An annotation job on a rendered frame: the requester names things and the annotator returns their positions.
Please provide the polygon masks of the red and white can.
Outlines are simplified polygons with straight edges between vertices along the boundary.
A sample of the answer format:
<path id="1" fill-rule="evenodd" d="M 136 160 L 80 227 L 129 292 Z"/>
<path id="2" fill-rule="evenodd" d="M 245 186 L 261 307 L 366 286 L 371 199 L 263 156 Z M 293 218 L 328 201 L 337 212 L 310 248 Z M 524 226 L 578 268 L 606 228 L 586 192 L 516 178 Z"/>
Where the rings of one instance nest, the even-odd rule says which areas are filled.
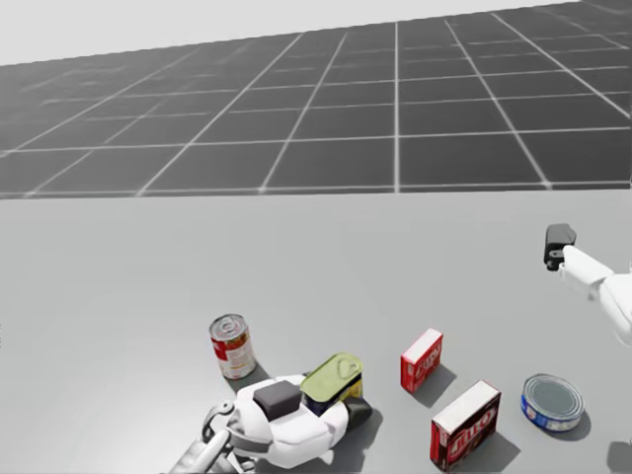
<path id="1" fill-rule="evenodd" d="M 243 316 L 219 316 L 210 324 L 208 332 L 220 371 L 226 379 L 242 379 L 256 369 L 250 330 Z"/>

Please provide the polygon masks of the blue flat can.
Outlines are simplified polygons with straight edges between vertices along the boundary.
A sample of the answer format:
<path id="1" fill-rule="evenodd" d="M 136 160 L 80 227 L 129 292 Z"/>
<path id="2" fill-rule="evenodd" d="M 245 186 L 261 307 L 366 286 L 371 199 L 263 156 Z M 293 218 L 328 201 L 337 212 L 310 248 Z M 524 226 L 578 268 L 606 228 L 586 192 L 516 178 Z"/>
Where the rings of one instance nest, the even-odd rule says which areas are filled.
<path id="1" fill-rule="evenodd" d="M 529 376 L 520 397 L 522 413 L 535 426 L 550 433 L 573 430 L 585 412 L 585 401 L 577 387 L 546 373 Z"/>

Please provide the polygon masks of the green and blue rectangular can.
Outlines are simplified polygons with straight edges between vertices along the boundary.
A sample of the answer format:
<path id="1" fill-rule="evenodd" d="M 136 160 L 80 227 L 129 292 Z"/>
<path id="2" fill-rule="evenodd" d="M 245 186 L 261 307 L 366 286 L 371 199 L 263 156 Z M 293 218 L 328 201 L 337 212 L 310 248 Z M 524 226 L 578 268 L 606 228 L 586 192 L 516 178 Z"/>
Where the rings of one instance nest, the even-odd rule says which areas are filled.
<path id="1" fill-rule="evenodd" d="M 349 397 L 363 397 L 363 364 L 349 353 L 330 356 L 300 383 L 303 402 L 316 416 Z"/>

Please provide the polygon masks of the large dark red carton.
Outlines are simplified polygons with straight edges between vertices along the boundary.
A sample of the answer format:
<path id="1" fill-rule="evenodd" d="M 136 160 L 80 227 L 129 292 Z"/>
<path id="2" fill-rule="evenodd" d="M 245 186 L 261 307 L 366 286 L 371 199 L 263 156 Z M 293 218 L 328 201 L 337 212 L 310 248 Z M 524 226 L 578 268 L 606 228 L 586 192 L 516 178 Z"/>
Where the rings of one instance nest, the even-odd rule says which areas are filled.
<path id="1" fill-rule="evenodd" d="M 430 460 L 449 472 L 497 429 L 502 393 L 478 380 L 431 421 Z"/>

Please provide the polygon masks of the small red carton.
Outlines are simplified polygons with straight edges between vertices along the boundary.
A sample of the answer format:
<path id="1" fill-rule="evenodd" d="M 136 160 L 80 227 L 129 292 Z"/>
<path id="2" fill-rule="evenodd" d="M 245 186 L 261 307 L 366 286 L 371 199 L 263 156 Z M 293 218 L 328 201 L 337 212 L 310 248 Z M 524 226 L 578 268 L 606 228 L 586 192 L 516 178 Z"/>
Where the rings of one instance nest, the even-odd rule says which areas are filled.
<path id="1" fill-rule="evenodd" d="M 400 357 L 401 386 L 414 393 L 438 367 L 443 333 L 428 328 Z"/>

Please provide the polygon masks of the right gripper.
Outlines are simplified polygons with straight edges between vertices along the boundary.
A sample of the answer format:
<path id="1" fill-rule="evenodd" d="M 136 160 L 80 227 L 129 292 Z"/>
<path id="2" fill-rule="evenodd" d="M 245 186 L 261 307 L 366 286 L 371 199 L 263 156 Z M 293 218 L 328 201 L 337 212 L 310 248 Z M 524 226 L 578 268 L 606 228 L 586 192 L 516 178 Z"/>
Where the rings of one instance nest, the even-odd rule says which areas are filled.
<path id="1" fill-rule="evenodd" d="M 567 285 L 599 303 L 618 340 L 632 346 L 632 272 L 612 269 L 576 246 L 577 233 L 568 223 L 547 226 L 543 263 Z"/>

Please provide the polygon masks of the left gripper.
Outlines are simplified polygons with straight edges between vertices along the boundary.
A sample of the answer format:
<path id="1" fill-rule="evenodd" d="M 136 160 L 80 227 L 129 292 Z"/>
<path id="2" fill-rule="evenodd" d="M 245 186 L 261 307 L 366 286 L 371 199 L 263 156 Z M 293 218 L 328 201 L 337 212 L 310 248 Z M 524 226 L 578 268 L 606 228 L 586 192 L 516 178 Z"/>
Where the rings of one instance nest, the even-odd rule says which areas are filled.
<path id="1" fill-rule="evenodd" d="M 230 417 L 231 444 L 241 456 L 264 459 L 275 467 L 294 468 L 322 456 L 347 434 L 366 423 L 371 405 L 349 396 L 315 415 L 303 402 L 273 421 L 255 401 L 255 393 L 279 385 L 298 392 L 302 374 L 269 378 L 239 389 Z"/>

